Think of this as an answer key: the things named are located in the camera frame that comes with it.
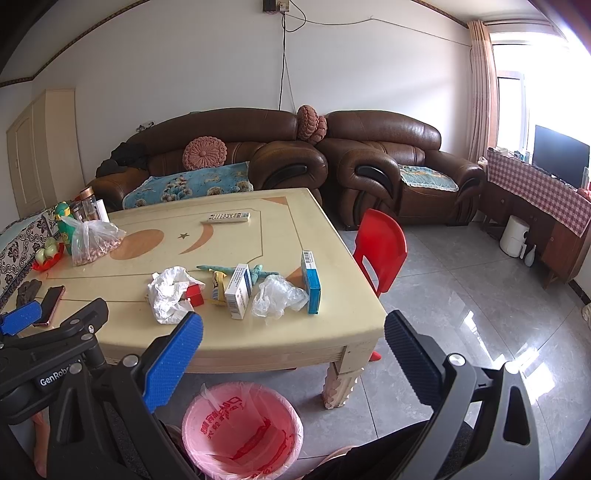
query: table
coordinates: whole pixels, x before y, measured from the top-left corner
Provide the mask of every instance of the table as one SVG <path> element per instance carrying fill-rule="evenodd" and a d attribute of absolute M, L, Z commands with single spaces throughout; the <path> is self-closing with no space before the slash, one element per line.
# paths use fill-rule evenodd
<path fill-rule="evenodd" d="M 208 225 L 211 213 L 249 211 L 248 223 Z M 249 372 L 329 363 L 323 400 L 326 408 L 345 404 L 359 374 L 383 335 L 386 312 L 351 257 L 338 233 L 307 189 L 264 190 L 163 203 L 110 214 L 128 236 L 116 250 L 96 262 L 72 266 L 70 258 L 47 272 L 31 271 L 47 289 L 65 285 L 52 324 L 102 297 L 109 321 L 97 332 L 109 363 L 128 353 L 142 354 L 154 338 L 169 334 L 174 325 L 156 322 L 145 297 L 153 272 L 180 265 L 206 283 L 208 272 L 196 265 L 263 264 L 295 283 L 301 281 L 300 258 L 311 250 L 322 287 L 318 315 L 286 310 L 270 321 L 248 312 L 233 320 L 226 307 L 196 308 L 204 323 L 203 342 L 187 372 Z M 14 294 L 6 307 L 15 307 Z M 29 327 L 25 335 L 38 332 Z"/>

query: clear plastic bag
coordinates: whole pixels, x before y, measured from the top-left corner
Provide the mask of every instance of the clear plastic bag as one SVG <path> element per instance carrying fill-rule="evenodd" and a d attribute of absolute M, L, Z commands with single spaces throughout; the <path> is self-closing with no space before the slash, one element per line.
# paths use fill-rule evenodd
<path fill-rule="evenodd" d="M 306 291 L 294 287 L 281 275 L 269 275 L 259 288 L 252 301 L 252 313 L 265 317 L 265 321 L 278 319 L 287 307 L 298 311 L 308 303 Z"/>
<path fill-rule="evenodd" d="M 117 248 L 125 231 L 112 223 L 101 220 L 80 222 L 72 217 L 61 217 L 66 224 L 75 228 L 72 235 L 72 263 L 84 265 L 94 262 Z"/>

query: blue blanket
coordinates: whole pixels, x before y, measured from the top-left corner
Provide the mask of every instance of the blue blanket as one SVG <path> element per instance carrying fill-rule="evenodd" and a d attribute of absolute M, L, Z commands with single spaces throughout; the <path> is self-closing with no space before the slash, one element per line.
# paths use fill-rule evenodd
<path fill-rule="evenodd" d="M 427 167 L 413 167 L 410 165 L 399 165 L 399 168 L 400 178 L 410 187 L 446 190 L 448 192 L 458 191 L 456 182 L 441 172 Z"/>
<path fill-rule="evenodd" d="M 248 181 L 248 162 L 243 162 L 185 171 L 167 177 L 150 177 L 125 196 L 123 208 L 130 209 L 208 195 L 251 191 L 253 188 Z"/>

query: gray floor tile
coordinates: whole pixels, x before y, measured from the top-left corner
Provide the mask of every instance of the gray floor tile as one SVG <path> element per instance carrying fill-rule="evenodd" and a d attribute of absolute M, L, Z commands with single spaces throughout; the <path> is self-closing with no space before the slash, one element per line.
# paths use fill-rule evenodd
<path fill-rule="evenodd" d="M 157 410 L 165 423 L 180 425 L 191 400 L 201 385 L 228 381 L 250 381 L 266 385 L 283 395 L 295 408 L 304 426 L 304 444 L 300 458 L 328 455 L 341 447 L 362 445 L 376 439 L 363 385 L 359 383 L 347 404 L 326 410 L 320 398 L 327 365 L 302 367 L 292 371 L 248 374 L 186 374 L 168 405 Z"/>
<path fill-rule="evenodd" d="M 540 445 L 540 480 L 548 480 L 556 471 L 554 448 L 540 406 L 537 402 L 534 402 L 531 408 L 534 410 L 535 429 L 538 434 L 538 444 Z"/>
<path fill-rule="evenodd" d="M 287 472 L 281 475 L 277 480 L 296 480 L 310 473 L 316 468 L 324 457 L 298 458 Z"/>
<path fill-rule="evenodd" d="M 539 348 L 572 311 L 570 287 L 542 288 L 538 268 L 510 258 L 451 273 L 491 321 L 514 356 Z"/>
<path fill-rule="evenodd" d="M 558 467 L 591 418 L 591 330 L 580 312 L 524 361 L 525 384 L 548 426 Z"/>
<path fill-rule="evenodd" d="M 378 436 L 383 437 L 427 420 L 433 411 L 418 401 L 384 339 L 379 340 L 376 350 L 382 354 L 382 359 L 368 364 L 361 378 Z"/>
<path fill-rule="evenodd" d="M 397 278 L 380 297 L 387 312 L 402 311 L 419 333 L 446 352 L 480 367 L 499 367 L 512 355 L 478 305 L 449 272 Z"/>
<path fill-rule="evenodd" d="M 446 268 L 435 255 L 411 232 L 404 232 L 408 256 L 404 261 L 399 277 L 443 271 Z"/>
<path fill-rule="evenodd" d="M 406 229 L 448 269 L 508 258 L 499 248 L 499 242 L 484 233 L 478 223 L 472 222 L 468 226 L 417 225 Z"/>

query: curtain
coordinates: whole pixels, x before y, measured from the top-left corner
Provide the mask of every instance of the curtain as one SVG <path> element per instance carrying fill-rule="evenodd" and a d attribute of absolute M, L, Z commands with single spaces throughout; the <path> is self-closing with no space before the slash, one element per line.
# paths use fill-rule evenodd
<path fill-rule="evenodd" d="M 499 92 L 491 36 L 480 20 L 468 22 L 472 50 L 472 111 L 468 159 L 476 163 L 488 147 L 496 147 L 499 120 Z"/>

